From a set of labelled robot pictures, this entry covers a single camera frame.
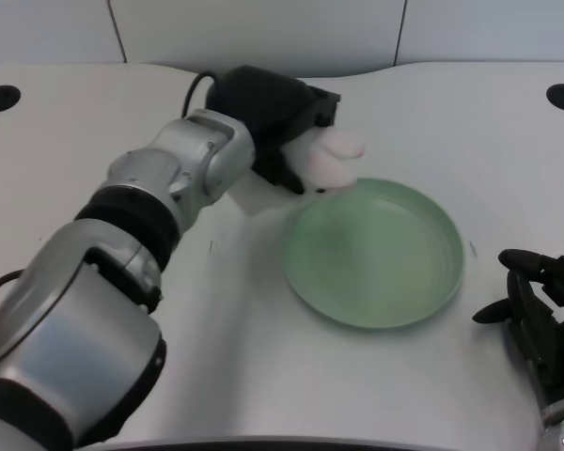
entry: table surface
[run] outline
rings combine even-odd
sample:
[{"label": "table surface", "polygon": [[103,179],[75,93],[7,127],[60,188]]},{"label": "table surface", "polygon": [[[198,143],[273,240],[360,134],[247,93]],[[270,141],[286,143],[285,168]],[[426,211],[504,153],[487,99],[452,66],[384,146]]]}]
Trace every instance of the table surface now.
[{"label": "table surface", "polygon": [[[194,75],[143,65],[0,67],[0,275],[24,267],[108,164],[180,113]],[[154,314],[164,373],[111,443],[301,436],[417,449],[524,451],[539,411],[501,327],[471,317],[506,294],[504,248],[564,254],[564,63],[428,63],[309,83],[342,95],[363,177],[406,183],[460,229],[466,274],[434,318],[365,332],[312,311],[280,271],[298,199],[247,175],[201,212]],[[202,106],[204,86],[194,104]]]}]

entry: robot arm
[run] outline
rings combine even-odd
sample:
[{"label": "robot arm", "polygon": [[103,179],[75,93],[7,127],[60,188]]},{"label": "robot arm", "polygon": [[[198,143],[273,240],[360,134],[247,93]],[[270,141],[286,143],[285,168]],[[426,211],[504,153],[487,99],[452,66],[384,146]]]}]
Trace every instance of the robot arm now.
[{"label": "robot arm", "polygon": [[210,110],[170,122],[111,165],[0,305],[0,451],[117,435],[165,364],[149,314],[183,233],[251,167],[288,186],[279,147],[334,123],[335,94],[254,68],[230,74],[211,89]]}]

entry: robotic hand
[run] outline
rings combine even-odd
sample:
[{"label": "robotic hand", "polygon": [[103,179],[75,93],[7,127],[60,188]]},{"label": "robotic hand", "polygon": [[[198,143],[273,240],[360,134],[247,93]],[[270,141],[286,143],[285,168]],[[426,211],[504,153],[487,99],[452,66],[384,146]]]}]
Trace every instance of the robotic hand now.
[{"label": "robotic hand", "polygon": [[118,434],[165,364],[149,314],[183,233],[251,166],[300,193],[279,149],[332,125],[338,101],[238,68],[211,88],[209,109],[111,165],[0,306],[0,451],[71,450]]},{"label": "robotic hand", "polygon": [[545,294],[564,307],[564,257],[509,249],[499,261],[509,269],[508,298],[480,310],[474,321],[509,322],[510,335],[531,363],[541,390],[544,431],[537,450],[564,451],[564,321],[556,321],[531,287],[531,282],[542,284]]}]

